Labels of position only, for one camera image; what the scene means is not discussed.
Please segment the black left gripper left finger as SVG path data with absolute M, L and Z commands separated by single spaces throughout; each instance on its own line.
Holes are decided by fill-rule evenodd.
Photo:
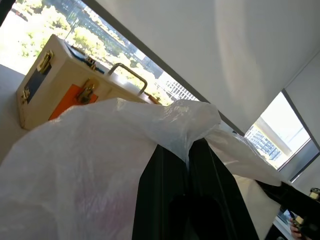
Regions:
M 138 183 L 132 240 L 184 240 L 187 168 L 157 145 Z

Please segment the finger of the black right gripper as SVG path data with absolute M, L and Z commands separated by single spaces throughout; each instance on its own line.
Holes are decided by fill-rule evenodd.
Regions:
M 293 186 L 281 182 L 280 186 L 269 185 L 256 180 L 264 193 L 273 201 L 294 213 L 313 213 L 320 211 L 320 202 L 295 189 Z

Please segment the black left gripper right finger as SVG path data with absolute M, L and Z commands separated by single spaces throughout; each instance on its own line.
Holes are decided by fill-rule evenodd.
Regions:
M 191 224 L 199 240 L 259 240 L 238 184 L 205 139 L 189 151 Z

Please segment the white translucent plastic bag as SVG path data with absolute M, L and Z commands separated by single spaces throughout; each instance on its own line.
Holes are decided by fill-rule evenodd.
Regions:
M 22 137 L 0 165 L 0 240 L 132 240 L 139 180 L 158 145 L 186 165 L 183 240 L 199 240 L 189 151 L 201 139 L 235 178 L 265 238 L 280 205 L 256 180 L 278 187 L 283 179 L 220 123 L 214 105 L 191 100 L 161 106 L 114 98 L 70 108 Z

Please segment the beige case with brass latches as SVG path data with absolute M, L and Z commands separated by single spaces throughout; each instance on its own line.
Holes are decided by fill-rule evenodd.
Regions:
M 105 68 L 53 34 L 16 90 L 20 126 L 32 130 L 73 106 L 113 98 L 160 104 L 146 93 L 147 86 L 126 65 Z

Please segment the grey small window frame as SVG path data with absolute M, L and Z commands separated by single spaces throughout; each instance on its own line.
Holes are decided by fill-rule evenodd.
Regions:
M 277 170 L 287 181 L 293 183 L 301 173 L 320 156 L 320 145 L 317 143 L 302 115 L 299 113 L 287 90 L 283 88 L 281 93 L 309 135 L 309 139 Z

